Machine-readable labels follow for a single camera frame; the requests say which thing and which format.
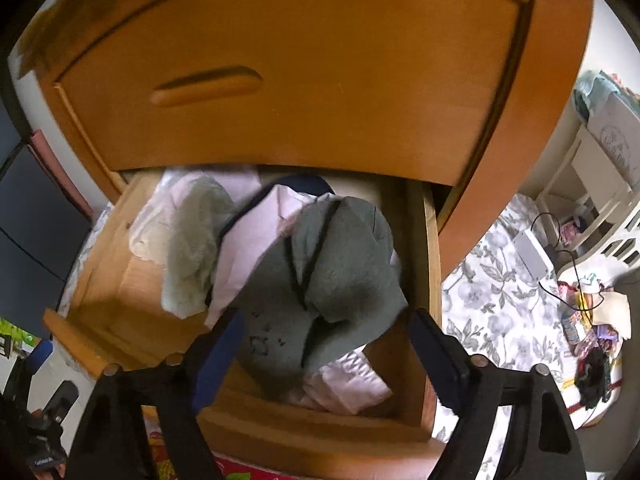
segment pink fabric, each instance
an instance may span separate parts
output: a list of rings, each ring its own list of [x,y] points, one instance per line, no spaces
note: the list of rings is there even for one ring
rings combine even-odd
[[[317,199],[277,184],[256,207],[236,222],[220,246],[211,305],[205,321],[207,327],[213,328],[218,322],[227,305],[249,279],[262,255],[294,224],[300,210],[305,205],[326,197],[328,195]]]

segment open drawer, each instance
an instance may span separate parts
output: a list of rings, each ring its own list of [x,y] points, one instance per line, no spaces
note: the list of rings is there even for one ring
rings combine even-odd
[[[372,174],[321,174],[337,194],[361,196],[381,208],[402,261],[409,304],[428,307],[440,323],[438,237],[428,184]],[[206,314],[180,320],[161,309],[161,267],[129,251],[128,229],[160,177],[158,170],[134,177],[85,263],[68,317],[52,311],[45,316],[53,335],[95,377],[112,362],[124,369],[157,365],[173,352],[184,352],[206,330]],[[365,350],[393,391],[383,404],[363,415],[343,416],[271,402],[234,363],[215,403],[198,418],[210,448],[296,476],[426,478],[443,445],[431,439],[436,397],[408,339],[409,314]]]

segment black cloth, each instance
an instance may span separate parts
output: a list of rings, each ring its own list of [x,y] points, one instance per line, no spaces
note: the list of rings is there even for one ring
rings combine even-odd
[[[609,397],[611,383],[609,357],[596,347],[592,349],[584,362],[578,366],[575,385],[580,391],[580,404],[588,410],[598,405],[600,399]]]

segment red patterned fabric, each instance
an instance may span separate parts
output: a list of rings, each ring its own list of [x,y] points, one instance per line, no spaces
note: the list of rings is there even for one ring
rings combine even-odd
[[[166,452],[162,433],[159,431],[151,431],[148,438],[149,446],[151,446],[151,454],[158,468],[160,480],[178,480],[174,466],[171,464],[169,455]],[[228,458],[216,456],[216,463],[220,471],[222,471],[225,480],[296,480],[290,476],[251,467]]]

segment white box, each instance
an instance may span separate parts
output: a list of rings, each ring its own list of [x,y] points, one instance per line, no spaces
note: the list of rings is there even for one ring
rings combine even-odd
[[[635,191],[640,187],[640,118],[617,95],[589,118],[588,130]]]
[[[531,229],[519,232],[513,239],[513,245],[536,282],[550,276],[554,266]]]

